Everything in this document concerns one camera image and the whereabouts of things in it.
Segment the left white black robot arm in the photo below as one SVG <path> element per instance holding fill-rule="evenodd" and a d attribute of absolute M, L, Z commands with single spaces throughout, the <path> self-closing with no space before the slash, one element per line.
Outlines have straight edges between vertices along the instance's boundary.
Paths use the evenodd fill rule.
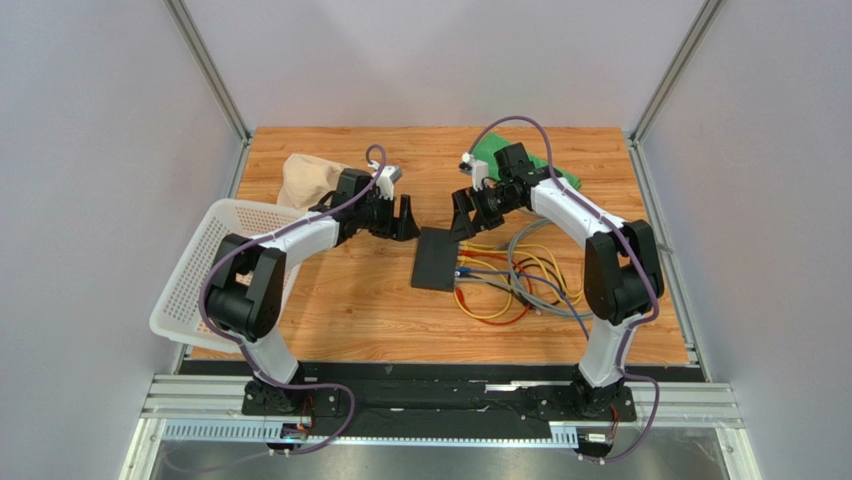
<path fill-rule="evenodd" d="M 199 311 L 249 363 L 253 379 L 246 394 L 257 406 L 289 414 L 304 403 L 304 369 L 277 331 L 287 274 L 361 231 L 398 242 L 419 237 L 409 196 L 394 194 L 401 176 L 395 165 L 374 172 L 346 168 L 336 188 L 297 221 L 255 237 L 229 234 L 220 242 Z"/>

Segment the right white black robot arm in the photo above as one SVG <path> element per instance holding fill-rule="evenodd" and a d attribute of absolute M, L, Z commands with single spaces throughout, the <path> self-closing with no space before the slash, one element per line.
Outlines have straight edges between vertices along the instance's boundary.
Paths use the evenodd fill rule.
<path fill-rule="evenodd" d="M 592 330 L 569 401 L 578 415 L 598 417 L 623 389 L 636 329 L 659 313 L 664 282 L 654 231 L 644 220 L 628 222 L 596 206 L 552 165 L 536 166 L 520 143 L 496 151 L 494 158 L 498 177 L 489 184 L 487 163 L 463 155 L 459 169 L 472 184 L 452 195 L 451 239 L 471 239 L 501 226 L 506 214 L 527 209 L 582 247 Z"/>

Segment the black network switch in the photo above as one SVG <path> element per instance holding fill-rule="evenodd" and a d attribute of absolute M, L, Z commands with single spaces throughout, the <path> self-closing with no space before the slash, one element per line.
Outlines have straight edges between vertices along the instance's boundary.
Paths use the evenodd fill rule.
<path fill-rule="evenodd" d="M 415 289 L 452 292 L 459 244 L 450 231 L 423 227 L 417 242 L 410 285 Z"/>

